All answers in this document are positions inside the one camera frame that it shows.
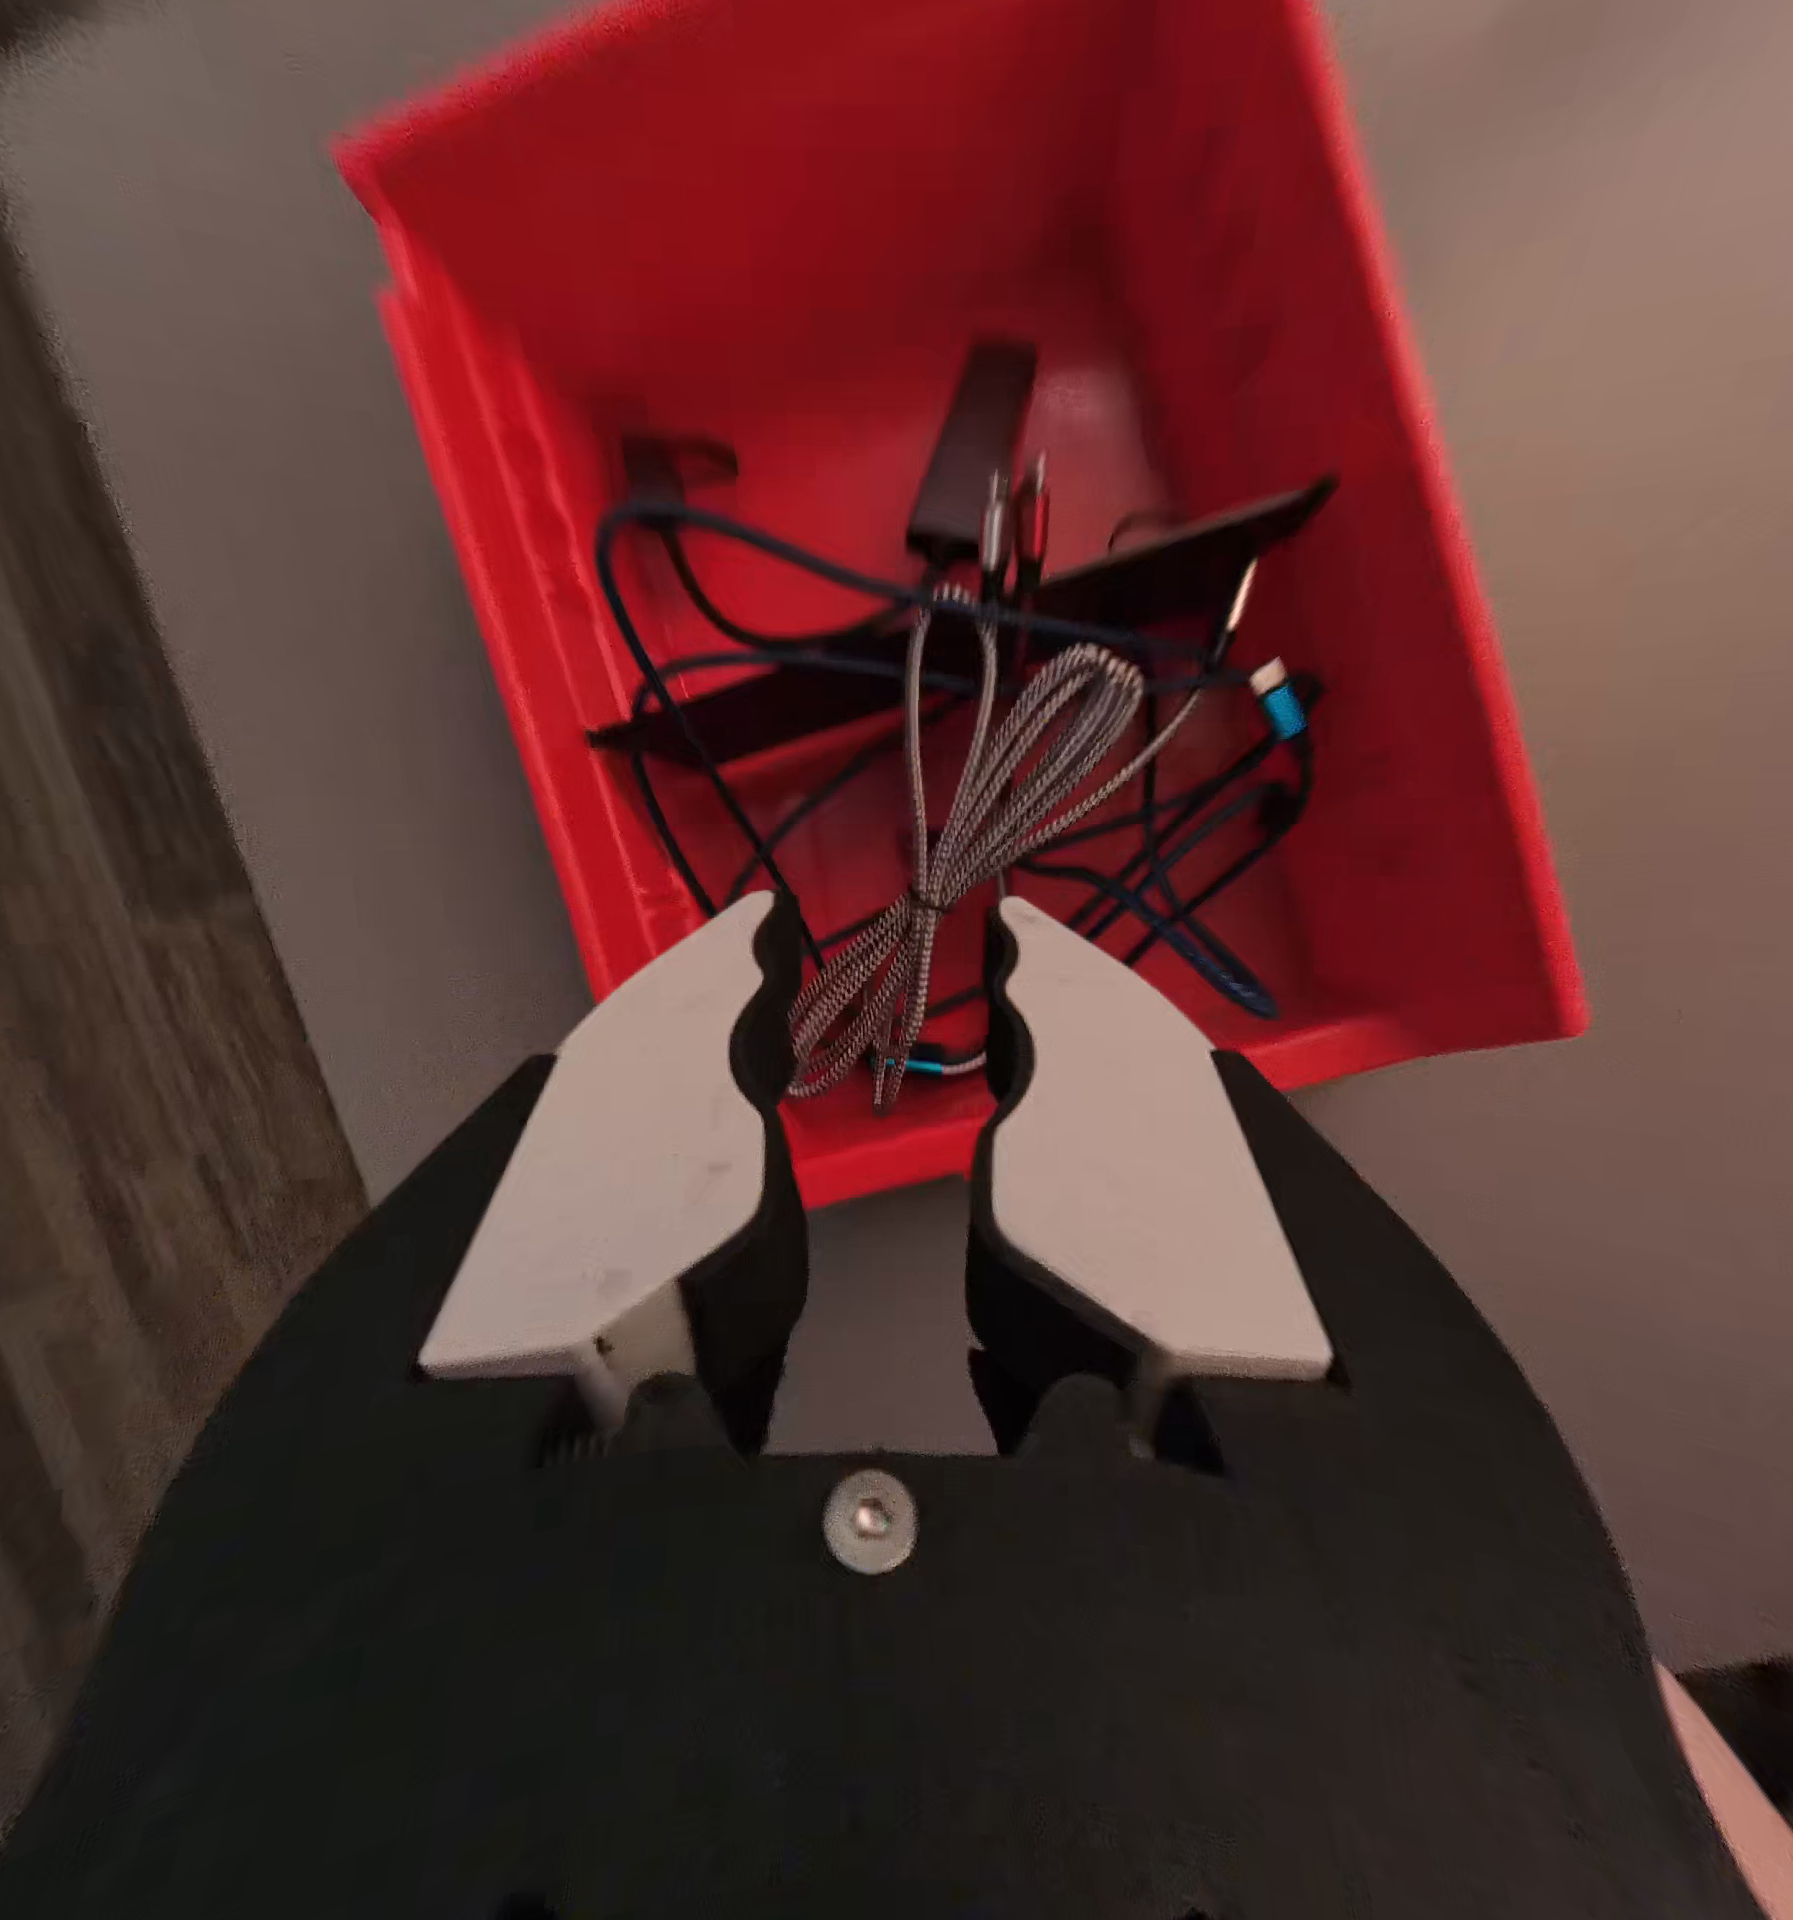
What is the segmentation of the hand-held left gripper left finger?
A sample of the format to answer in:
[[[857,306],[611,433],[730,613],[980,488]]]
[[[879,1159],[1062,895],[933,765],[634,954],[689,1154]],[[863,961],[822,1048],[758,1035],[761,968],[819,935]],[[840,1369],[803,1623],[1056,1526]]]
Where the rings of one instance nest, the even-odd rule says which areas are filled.
[[[560,1380],[595,1429],[695,1380],[764,1450],[809,1302],[810,1235],[781,1116],[800,918],[751,892],[565,1038],[461,1260],[428,1380]]]

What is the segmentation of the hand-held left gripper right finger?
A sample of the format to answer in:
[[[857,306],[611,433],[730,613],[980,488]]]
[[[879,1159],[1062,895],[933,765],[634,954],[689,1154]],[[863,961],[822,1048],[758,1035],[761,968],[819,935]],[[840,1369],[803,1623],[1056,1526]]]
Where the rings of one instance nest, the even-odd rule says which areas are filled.
[[[994,1112],[970,1165],[970,1382],[1003,1454],[1062,1380],[1170,1446],[1207,1380],[1322,1383],[1336,1354],[1216,1050],[1020,895],[984,941]]]

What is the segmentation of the grey usb hub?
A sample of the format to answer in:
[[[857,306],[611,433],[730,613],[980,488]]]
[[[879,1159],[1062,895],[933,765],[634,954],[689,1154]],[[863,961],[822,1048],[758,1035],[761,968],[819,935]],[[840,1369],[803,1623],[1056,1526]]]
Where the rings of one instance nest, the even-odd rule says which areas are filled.
[[[996,484],[1013,486],[1036,369],[1036,347],[1018,340],[979,340],[964,355],[909,511],[907,551],[926,568],[979,562],[993,502],[1006,495]]]

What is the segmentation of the red plastic bin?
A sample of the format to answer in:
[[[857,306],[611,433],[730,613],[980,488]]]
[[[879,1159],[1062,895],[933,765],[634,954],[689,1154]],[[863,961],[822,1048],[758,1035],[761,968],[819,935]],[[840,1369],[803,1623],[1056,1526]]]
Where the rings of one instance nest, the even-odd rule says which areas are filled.
[[[703,924],[622,753],[621,438],[883,580],[973,341],[1038,350],[1051,563],[1332,475],[1240,658],[1315,800],[1205,909],[1280,1020],[1143,975],[1284,1092],[1570,1040],[1589,1002],[1431,388],[1309,4],[607,4],[337,153],[595,995]]]

